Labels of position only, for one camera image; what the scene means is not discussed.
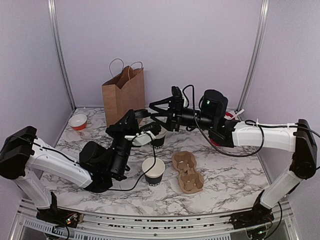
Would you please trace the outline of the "stack of paper cups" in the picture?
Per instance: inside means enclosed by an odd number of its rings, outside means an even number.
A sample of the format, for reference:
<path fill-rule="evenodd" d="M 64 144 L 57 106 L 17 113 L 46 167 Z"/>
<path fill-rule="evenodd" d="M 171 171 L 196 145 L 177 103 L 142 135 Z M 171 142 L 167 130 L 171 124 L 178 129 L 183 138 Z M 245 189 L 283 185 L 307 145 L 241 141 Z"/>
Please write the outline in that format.
<path fill-rule="evenodd" d="M 165 128 L 161 128 L 159 134 L 155 136 L 155 139 L 153 140 L 153 146 L 155 149 L 161 149 L 165 142 L 167 130 Z"/>

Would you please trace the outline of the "right aluminium frame post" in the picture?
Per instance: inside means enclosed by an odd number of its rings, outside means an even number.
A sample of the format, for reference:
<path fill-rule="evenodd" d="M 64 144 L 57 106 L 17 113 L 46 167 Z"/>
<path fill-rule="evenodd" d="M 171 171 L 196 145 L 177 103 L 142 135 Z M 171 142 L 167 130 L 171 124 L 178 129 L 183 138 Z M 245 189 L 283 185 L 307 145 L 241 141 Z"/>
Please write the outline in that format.
<path fill-rule="evenodd" d="M 254 79 L 256 65 L 257 65 L 259 55 L 263 45 L 263 40 L 264 40 L 266 26 L 267 26 L 269 7 L 270 7 L 269 0 L 261 1 L 257 31 L 256 31 L 254 44 L 253 44 L 253 51 L 250 58 L 247 74 L 245 77 L 244 86 L 243 86 L 240 99 L 236 108 L 237 111 L 240 111 L 244 108 L 246 100 L 249 96 L 250 87 Z"/>

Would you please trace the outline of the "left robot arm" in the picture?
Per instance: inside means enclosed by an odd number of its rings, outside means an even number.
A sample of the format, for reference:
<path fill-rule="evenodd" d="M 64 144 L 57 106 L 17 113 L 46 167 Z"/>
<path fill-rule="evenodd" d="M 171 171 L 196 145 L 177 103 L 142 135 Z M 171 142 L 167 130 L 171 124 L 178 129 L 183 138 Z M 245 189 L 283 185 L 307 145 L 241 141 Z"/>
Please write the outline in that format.
<path fill-rule="evenodd" d="M 106 128 L 113 141 L 104 148 L 89 141 L 74 159 L 38 138 L 37 130 L 27 126 L 9 136 L 0 151 L 0 175 L 12 180 L 33 201 L 37 219 L 61 227 L 76 228 L 81 214 L 59 208 L 56 195 L 47 190 L 34 170 L 64 178 L 92 193 L 103 193 L 113 186 L 113 180 L 126 179 L 125 172 L 132 147 L 152 143 L 161 131 L 156 122 L 139 126 L 140 119 L 151 116 L 146 109 L 133 110 Z"/>

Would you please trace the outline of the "black paper coffee cup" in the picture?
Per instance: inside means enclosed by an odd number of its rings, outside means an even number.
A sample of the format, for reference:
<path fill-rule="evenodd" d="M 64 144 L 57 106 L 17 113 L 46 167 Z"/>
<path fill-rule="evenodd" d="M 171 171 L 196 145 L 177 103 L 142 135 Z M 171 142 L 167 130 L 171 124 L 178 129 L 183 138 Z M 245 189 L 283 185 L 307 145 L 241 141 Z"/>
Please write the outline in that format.
<path fill-rule="evenodd" d="M 149 186 L 158 186 L 163 178 L 165 163 L 160 158 L 150 157 L 143 161 L 142 171 Z"/>

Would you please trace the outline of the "aluminium frame post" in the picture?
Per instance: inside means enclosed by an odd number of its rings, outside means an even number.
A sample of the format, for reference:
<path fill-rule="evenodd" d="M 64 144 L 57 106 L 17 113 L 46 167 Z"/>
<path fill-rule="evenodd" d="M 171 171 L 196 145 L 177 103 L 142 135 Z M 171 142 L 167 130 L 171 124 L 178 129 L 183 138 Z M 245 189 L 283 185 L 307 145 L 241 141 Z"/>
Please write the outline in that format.
<path fill-rule="evenodd" d="M 257 31 L 256 31 L 254 44 L 253 44 L 253 51 L 250 58 L 247 74 L 245 77 L 244 86 L 243 86 L 240 99 L 236 108 L 237 111 L 240 111 L 244 108 L 246 100 L 249 96 L 250 87 L 254 79 L 256 65 L 257 65 L 259 55 L 263 45 L 263 40 L 264 40 L 266 26 L 267 26 L 269 7 L 270 7 L 269 0 L 261 1 Z"/>
<path fill-rule="evenodd" d="M 61 38 L 59 33 L 59 24 L 58 24 L 57 12 L 56 12 L 56 1 L 48 0 L 47 4 L 48 4 L 48 12 L 49 12 L 51 30 L 53 35 L 54 47 L 55 47 L 57 61 L 59 64 L 59 69 L 62 77 L 62 82 L 66 91 L 66 96 L 68 99 L 69 106 L 71 110 L 74 112 L 77 107 L 76 107 L 75 99 L 71 90 L 71 84 L 69 81 L 69 76 L 68 76 L 64 54 L 63 54 L 63 48 L 62 48 L 62 43 L 61 43 Z"/>

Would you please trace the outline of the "cardboard cup carrier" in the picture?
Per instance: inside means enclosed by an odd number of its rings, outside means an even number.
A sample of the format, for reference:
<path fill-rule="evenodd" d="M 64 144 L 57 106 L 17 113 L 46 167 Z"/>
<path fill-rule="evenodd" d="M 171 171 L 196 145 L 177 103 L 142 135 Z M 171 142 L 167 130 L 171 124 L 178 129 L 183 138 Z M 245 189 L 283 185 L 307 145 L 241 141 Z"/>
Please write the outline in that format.
<path fill-rule="evenodd" d="M 172 156 L 173 167 L 178 171 L 178 183 L 183 193 L 195 194 L 203 190 L 204 177 L 196 170 L 197 161 L 189 151 L 180 151 Z"/>

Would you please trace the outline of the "black plastic cup lid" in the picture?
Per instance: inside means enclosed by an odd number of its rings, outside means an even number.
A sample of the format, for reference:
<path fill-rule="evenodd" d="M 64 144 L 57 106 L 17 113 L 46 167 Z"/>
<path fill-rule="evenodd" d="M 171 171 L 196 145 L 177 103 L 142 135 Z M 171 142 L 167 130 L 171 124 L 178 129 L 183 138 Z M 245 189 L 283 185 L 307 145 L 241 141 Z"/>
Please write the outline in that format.
<path fill-rule="evenodd" d="M 134 111 L 134 118 L 135 119 L 144 119 L 150 117 L 151 113 L 147 109 L 137 109 Z"/>

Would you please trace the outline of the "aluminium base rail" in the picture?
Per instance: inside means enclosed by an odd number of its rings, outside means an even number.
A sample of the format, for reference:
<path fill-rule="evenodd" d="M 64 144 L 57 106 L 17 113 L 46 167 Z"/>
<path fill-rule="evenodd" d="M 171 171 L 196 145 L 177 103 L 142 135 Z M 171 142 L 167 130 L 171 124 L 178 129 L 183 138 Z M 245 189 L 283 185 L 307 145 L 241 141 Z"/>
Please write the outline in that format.
<path fill-rule="evenodd" d="M 134 216 L 71 210 L 56 223 L 36 217 L 34 204 L 23 199 L 11 228 L 10 240 L 299 240 L 288 202 L 271 216 L 249 225 L 240 211 L 181 216 Z"/>

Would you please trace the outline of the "orange white bowl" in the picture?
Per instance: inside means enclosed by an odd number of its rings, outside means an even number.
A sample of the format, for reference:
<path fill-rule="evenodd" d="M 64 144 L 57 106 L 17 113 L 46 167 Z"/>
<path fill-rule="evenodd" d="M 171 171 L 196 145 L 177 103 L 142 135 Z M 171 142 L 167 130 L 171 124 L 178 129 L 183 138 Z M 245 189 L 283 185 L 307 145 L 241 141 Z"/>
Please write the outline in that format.
<path fill-rule="evenodd" d="M 68 125 L 75 131 L 80 131 L 86 128 L 87 121 L 88 118 L 85 114 L 76 114 L 68 120 Z"/>

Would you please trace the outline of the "red cylindrical container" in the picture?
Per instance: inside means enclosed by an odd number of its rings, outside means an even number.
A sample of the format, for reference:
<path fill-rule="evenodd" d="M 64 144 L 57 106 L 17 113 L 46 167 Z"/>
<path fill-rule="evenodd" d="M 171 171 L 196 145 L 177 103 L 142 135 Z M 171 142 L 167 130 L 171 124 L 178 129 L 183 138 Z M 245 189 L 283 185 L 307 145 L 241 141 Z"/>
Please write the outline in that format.
<path fill-rule="evenodd" d="M 233 132 L 235 131 L 235 125 L 238 123 L 237 120 L 231 120 L 234 115 L 226 112 L 225 117 L 221 122 L 218 123 L 216 129 L 209 131 L 210 141 L 218 147 L 234 148 Z"/>

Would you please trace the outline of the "left aluminium frame post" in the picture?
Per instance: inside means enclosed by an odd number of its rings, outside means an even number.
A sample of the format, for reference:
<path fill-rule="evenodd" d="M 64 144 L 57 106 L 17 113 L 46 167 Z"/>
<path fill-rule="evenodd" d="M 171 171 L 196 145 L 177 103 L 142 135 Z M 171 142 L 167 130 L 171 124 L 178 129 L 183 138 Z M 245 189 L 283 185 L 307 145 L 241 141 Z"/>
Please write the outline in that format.
<path fill-rule="evenodd" d="M 57 12 L 56 12 L 56 1 L 48 0 L 47 4 L 48 4 L 48 12 L 49 12 L 51 30 L 53 35 L 54 47 L 55 47 L 57 61 L 59 64 L 59 69 L 62 77 L 62 82 L 66 91 L 66 96 L 68 99 L 69 106 L 71 110 L 74 112 L 77 107 L 76 107 L 75 99 L 71 90 L 71 84 L 69 81 L 69 76 L 68 76 L 64 54 L 63 54 L 63 48 L 62 48 L 62 43 L 61 43 L 61 38 L 59 33 L 59 24 L 58 24 Z"/>

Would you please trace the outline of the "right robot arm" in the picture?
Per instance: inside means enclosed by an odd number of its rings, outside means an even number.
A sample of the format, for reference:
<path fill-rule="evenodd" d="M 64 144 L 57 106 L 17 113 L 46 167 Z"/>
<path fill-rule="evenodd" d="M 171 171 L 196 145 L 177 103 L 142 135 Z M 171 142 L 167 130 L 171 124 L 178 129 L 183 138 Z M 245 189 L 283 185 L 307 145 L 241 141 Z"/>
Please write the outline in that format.
<path fill-rule="evenodd" d="M 220 147 L 256 147 L 285 150 L 292 153 L 288 168 L 255 200 L 250 210 L 233 213 L 229 222 L 234 229 L 249 228 L 274 220 L 272 208 L 303 181 L 313 177 L 317 166 L 317 133 L 305 119 L 282 125 L 261 124 L 258 121 L 226 119 L 228 99 L 219 91 L 208 89 L 199 101 L 199 109 L 189 107 L 185 91 L 172 86 L 172 95 L 149 104 L 155 112 L 151 118 L 167 131 L 208 131 L 204 138 L 219 153 Z"/>

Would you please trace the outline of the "brown paper bag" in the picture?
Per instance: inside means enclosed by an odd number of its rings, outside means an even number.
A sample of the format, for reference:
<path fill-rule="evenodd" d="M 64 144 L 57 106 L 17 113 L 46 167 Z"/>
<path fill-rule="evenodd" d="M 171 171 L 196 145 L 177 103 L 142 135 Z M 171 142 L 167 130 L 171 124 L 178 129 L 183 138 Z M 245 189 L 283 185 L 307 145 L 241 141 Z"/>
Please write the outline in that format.
<path fill-rule="evenodd" d="M 123 66 L 119 74 L 112 75 L 101 87 L 107 126 L 119 121 L 128 110 L 146 106 L 143 66 L 136 69 Z"/>

